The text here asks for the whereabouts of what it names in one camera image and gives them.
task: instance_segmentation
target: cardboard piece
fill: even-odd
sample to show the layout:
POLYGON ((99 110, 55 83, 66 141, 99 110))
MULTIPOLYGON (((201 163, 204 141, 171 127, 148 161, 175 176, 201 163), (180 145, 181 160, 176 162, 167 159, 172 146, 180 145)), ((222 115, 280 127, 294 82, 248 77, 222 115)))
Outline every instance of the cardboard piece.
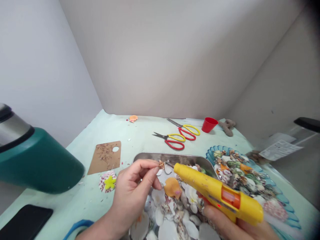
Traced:
POLYGON ((93 154, 88 175, 98 172, 105 172, 120 167, 120 156, 120 141, 98 144, 93 154), (112 149, 114 147, 119 147, 119 150, 113 152, 112 149))

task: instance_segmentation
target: smartphone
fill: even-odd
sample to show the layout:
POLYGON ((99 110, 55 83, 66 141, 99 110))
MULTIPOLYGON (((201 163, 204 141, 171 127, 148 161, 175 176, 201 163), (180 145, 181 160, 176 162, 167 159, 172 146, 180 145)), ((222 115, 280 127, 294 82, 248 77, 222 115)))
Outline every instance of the smartphone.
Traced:
POLYGON ((33 240, 53 213, 52 209, 25 205, 0 230, 1 240, 33 240))

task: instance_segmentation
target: scissors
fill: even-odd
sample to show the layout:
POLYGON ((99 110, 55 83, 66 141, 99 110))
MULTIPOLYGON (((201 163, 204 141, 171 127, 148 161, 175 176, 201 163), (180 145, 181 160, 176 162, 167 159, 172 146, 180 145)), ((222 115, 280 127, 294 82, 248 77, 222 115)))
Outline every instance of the scissors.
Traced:
POLYGON ((167 120, 168 120, 169 122, 173 123, 174 125, 178 126, 178 127, 179 127, 179 132, 180 132, 180 134, 181 134, 182 136, 184 136, 186 139, 190 140, 190 141, 196 140, 196 136, 195 136, 195 135, 197 135, 197 136, 200 135, 200 131, 199 131, 196 127, 194 127, 194 126, 192 126, 192 125, 186 125, 186 124, 185 124, 185 125, 181 125, 181 124, 176 123, 175 121, 171 120, 170 118, 167 118, 167 120), (193 128, 193 129, 197 130, 197 133, 191 131, 188 127, 191 127, 191 128, 193 128), (193 137, 193 138, 189 138, 189 137, 183 135, 182 132, 185 132, 185 133, 189 134, 189 135, 190 135, 191 137, 193 137))
POLYGON ((163 138, 163 139, 164 139, 164 142, 165 142, 169 147, 171 147, 171 148, 173 148, 173 149, 176 149, 176 150, 182 150, 182 149, 184 149, 184 144, 181 143, 181 142, 185 142, 185 141, 186 141, 186 138, 185 138, 183 135, 180 135, 180 134, 169 134, 169 135, 164 136, 164 135, 161 135, 161 134, 156 133, 156 132, 154 132, 154 133, 155 133, 155 134, 153 134, 153 136, 157 136, 157 137, 163 138), (182 139, 178 139, 178 138, 175 138, 175 137, 173 137, 173 136, 179 136, 179 137, 182 137, 182 139), (171 145, 170 143, 177 143, 177 144, 181 145, 182 147, 181 147, 181 148, 177 148, 177 147, 171 145))

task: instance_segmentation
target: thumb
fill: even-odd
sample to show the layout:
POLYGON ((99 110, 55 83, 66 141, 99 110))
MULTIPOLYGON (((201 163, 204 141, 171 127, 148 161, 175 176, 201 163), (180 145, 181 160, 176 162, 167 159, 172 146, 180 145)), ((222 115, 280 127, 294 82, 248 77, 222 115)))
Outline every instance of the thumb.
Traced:
POLYGON ((225 238, 231 240, 253 240, 250 235, 234 224, 223 212, 217 208, 207 205, 205 206, 203 213, 209 220, 211 220, 211 222, 218 229, 219 233, 225 238))
POLYGON ((140 194, 143 194, 143 196, 147 196, 150 188, 153 184, 153 181, 156 179, 157 177, 157 173, 159 171, 159 167, 155 167, 150 169, 146 175, 144 175, 141 183, 137 186, 137 192, 139 192, 140 194))

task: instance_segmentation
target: red cup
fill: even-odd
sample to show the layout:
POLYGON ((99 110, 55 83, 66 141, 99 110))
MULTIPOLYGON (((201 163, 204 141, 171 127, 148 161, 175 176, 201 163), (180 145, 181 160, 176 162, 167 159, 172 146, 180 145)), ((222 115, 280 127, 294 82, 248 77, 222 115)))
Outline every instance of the red cup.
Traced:
POLYGON ((217 124, 218 121, 214 118, 205 118, 201 130, 209 133, 217 124))

